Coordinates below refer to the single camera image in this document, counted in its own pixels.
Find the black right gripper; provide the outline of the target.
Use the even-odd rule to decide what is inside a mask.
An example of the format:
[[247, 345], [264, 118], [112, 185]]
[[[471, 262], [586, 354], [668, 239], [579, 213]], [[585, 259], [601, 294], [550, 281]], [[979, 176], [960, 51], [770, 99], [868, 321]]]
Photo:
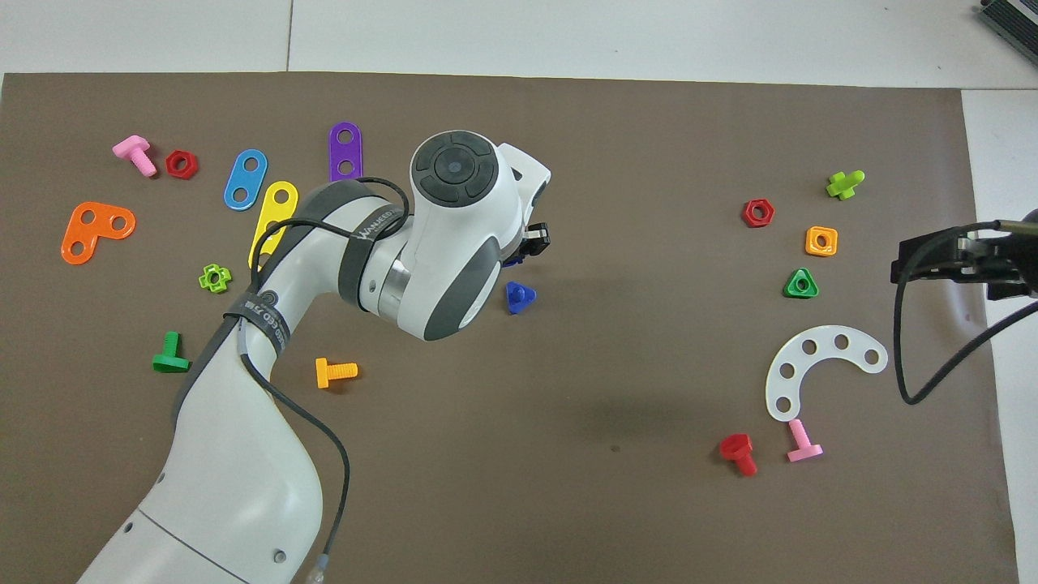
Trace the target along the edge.
[[939, 230], [901, 241], [890, 265], [890, 282], [948, 280], [986, 285], [988, 300], [1035, 298], [1036, 233], [976, 237], [974, 230]]

